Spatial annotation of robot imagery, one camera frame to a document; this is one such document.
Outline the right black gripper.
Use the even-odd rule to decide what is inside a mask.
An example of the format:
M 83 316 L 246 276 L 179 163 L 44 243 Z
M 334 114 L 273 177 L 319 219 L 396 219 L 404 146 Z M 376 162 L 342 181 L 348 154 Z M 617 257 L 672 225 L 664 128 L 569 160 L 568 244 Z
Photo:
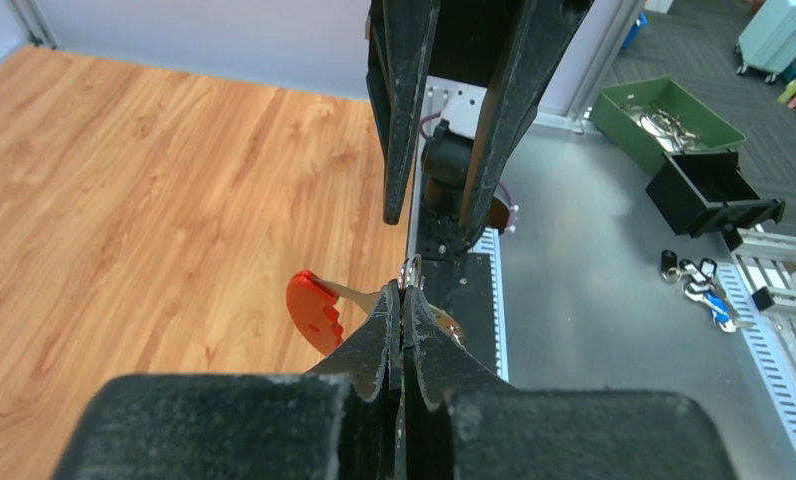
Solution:
M 383 220 L 398 223 L 427 77 L 486 87 L 459 214 L 468 243 L 591 1 L 372 1 L 366 85 L 385 155 Z

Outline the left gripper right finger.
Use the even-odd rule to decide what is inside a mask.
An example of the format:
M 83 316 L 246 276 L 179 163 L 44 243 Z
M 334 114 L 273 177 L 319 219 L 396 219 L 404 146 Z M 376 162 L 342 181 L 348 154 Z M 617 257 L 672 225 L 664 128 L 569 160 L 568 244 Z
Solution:
M 411 479 L 732 479 L 710 417 L 648 390 L 520 390 L 438 326 L 423 292 L 403 296 Z

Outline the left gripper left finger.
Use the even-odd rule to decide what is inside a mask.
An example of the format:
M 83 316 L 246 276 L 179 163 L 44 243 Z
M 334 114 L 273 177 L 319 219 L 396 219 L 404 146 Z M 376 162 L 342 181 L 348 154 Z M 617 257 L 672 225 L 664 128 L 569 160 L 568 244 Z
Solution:
M 89 401 L 56 479 L 388 479 L 402 293 L 302 374 L 130 374 Z

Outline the metal key holder red handle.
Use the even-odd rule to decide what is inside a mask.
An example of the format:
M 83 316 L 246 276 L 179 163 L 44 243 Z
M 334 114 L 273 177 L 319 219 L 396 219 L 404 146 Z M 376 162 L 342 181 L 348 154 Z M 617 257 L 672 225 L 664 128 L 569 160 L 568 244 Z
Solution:
M 407 258 L 397 279 L 399 294 L 401 287 L 422 287 L 422 257 L 415 254 Z M 294 274 L 286 287 L 286 307 L 299 333 L 320 353 L 330 354 L 345 341 L 340 313 L 335 307 L 339 299 L 346 299 L 364 313 L 374 314 L 379 292 L 364 293 L 350 286 L 326 280 L 312 271 L 303 270 Z M 460 324 L 445 310 L 428 303 L 434 323 L 440 331 L 467 350 L 465 334 Z

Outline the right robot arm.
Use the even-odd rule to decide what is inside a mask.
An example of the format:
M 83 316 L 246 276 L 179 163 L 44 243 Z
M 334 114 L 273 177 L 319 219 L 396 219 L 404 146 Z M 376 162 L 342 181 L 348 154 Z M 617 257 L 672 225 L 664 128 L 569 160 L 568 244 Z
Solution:
M 383 219 L 396 224 L 423 180 L 423 255 L 454 258 L 483 234 L 504 167 L 589 10 L 586 1 L 374 1 L 366 84 L 384 156 Z M 478 110 L 459 132 L 442 113 L 421 136 L 430 77 L 460 82 Z

